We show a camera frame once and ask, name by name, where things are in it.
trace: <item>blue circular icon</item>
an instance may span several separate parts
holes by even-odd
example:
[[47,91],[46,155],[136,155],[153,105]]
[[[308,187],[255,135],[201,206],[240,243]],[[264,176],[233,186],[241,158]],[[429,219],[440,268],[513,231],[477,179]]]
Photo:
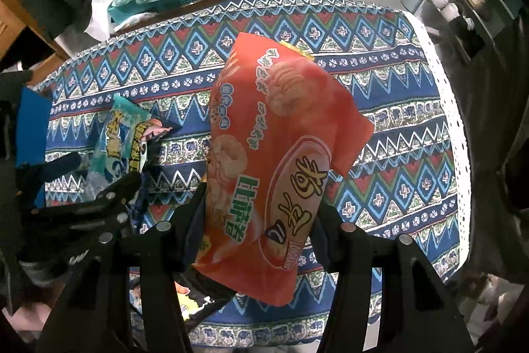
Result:
[[233,102],[233,99],[230,95],[222,95],[221,97],[221,104],[226,105],[226,107],[229,107]]
[[228,129],[229,128],[229,118],[223,117],[221,121],[219,122],[219,128],[221,129]]
[[233,86],[229,83],[222,84],[221,93],[223,95],[231,95],[233,93]]
[[228,114],[228,109],[226,108],[226,105],[219,105],[217,111],[219,112],[219,115],[221,117],[224,117],[226,114]]

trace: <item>bolt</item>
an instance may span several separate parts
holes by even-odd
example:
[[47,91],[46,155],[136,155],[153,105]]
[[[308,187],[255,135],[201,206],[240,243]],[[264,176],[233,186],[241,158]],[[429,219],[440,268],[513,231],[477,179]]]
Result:
[[171,229],[171,223],[168,221],[160,222],[156,225],[156,229],[160,232],[165,232]]
[[413,242],[413,238],[407,234],[400,235],[398,240],[404,245],[410,245]]
[[350,223],[350,222],[342,223],[342,231],[354,232],[355,229],[356,229],[356,225],[354,223]]
[[103,232],[100,235],[99,241],[101,244],[108,244],[110,241],[112,241],[112,234],[110,232]]
[[117,222],[120,224],[125,223],[129,219],[129,215],[127,213],[120,213],[117,215]]

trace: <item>table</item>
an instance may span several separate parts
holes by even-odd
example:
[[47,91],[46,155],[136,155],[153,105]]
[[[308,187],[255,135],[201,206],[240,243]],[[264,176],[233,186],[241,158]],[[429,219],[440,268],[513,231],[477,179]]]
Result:
[[[347,178],[330,172],[325,199],[372,235],[410,234],[446,279],[468,255],[470,171],[450,85],[426,30],[412,15],[347,0],[231,0],[112,38],[79,53],[40,83],[54,104],[47,160],[76,150],[78,172],[47,184],[49,204],[79,201],[112,95],[181,126],[149,171],[141,232],[177,211],[205,172],[210,88],[240,31],[285,40],[351,91],[375,125]],[[310,342],[321,336],[336,274],[310,242],[298,261],[293,301],[273,307],[236,295],[190,334],[202,346]],[[380,312],[373,270],[369,320]]]

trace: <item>snack bag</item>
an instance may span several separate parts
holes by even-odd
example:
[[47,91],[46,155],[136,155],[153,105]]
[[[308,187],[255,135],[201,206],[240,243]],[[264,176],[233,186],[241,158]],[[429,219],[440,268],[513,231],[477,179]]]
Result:
[[[170,126],[166,127],[149,112],[115,95],[114,105],[107,115],[90,161],[84,201],[94,200],[99,192],[129,171],[142,172],[147,160],[147,142],[159,139],[170,130]],[[133,225],[135,203],[136,199],[130,202]]]
[[328,171],[347,176],[373,125],[311,59],[245,33],[209,108],[206,226],[195,265],[240,293],[287,304]]

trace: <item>wooden furniture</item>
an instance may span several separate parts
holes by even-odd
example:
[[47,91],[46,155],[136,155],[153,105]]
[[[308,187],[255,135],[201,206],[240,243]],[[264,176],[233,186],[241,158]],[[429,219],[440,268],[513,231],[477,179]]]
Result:
[[47,59],[31,67],[33,78],[28,84],[37,84],[46,78],[48,74],[59,68],[69,56],[59,44],[43,36],[44,32],[24,9],[19,0],[0,0],[0,59],[5,56],[11,45],[26,27],[54,51]]

